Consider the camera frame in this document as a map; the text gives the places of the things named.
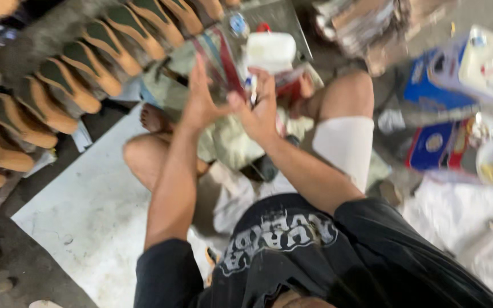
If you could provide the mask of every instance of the man's right hand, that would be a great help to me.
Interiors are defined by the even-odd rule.
[[[275,78],[265,70],[249,68],[249,72],[258,78],[256,89],[259,103],[250,110],[250,103],[246,102],[237,92],[231,92],[227,100],[231,108],[241,119],[243,127],[249,137],[265,148],[276,137],[277,99],[275,95]]]

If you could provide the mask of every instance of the concrete floor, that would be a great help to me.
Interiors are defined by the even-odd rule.
[[[297,2],[298,6],[305,4],[305,1],[300,0],[294,2]],[[493,1],[463,0],[462,4],[448,17],[434,26],[423,29],[414,38],[409,46],[412,54],[420,53],[425,48],[446,41],[450,37],[452,21],[456,23],[458,32],[468,30],[472,24],[480,24],[493,30]],[[304,25],[313,53],[313,66],[323,79],[328,80],[332,78],[336,68],[347,65],[348,61],[341,58],[334,47],[321,44],[307,28]],[[394,77],[393,74],[387,74],[375,79],[376,105],[387,98],[389,90],[393,88]],[[396,98],[392,101],[394,104],[397,103]],[[108,111],[106,115],[93,119],[92,126],[89,127],[89,124],[87,126],[89,129],[92,128],[93,135],[101,136],[120,116],[114,111]],[[23,181],[0,212],[0,249],[3,252],[0,259],[0,276],[18,278],[15,289],[0,295],[0,307],[27,307],[29,303],[38,299],[53,300],[64,308],[95,307],[91,299],[70,280],[52,257],[8,219],[78,157],[73,143],[66,138],[59,143],[58,155],[60,159],[56,165]],[[394,176],[397,181],[408,182],[405,180],[411,176],[408,172],[401,169],[395,169],[395,171]]]

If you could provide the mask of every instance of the black t-shirt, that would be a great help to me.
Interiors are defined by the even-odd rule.
[[[265,307],[288,289],[338,308],[493,307],[486,286],[375,199],[344,203],[334,217],[294,193],[257,202],[206,289],[180,240],[148,249],[136,275],[135,308]]]

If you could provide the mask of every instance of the man's left hand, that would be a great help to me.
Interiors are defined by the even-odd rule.
[[[210,96],[205,62],[199,55],[189,75],[189,97],[182,113],[180,125],[200,133],[216,119],[231,113],[228,105],[216,107]]]

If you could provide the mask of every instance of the bare foot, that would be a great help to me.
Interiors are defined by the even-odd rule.
[[[142,127],[150,133],[171,133],[174,129],[174,125],[163,114],[163,111],[150,104],[143,105],[140,122]]]
[[[301,116],[307,116],[304,112],[305,104],[307,103],[307,99],[315,94],[315,88],[313,86],[313,81],[311,80],[310,74],[303,73],[299,77],[299,81],[300,95],[302,96],[302,98],[290,103],[289,115],[292,119],[297,119]]]

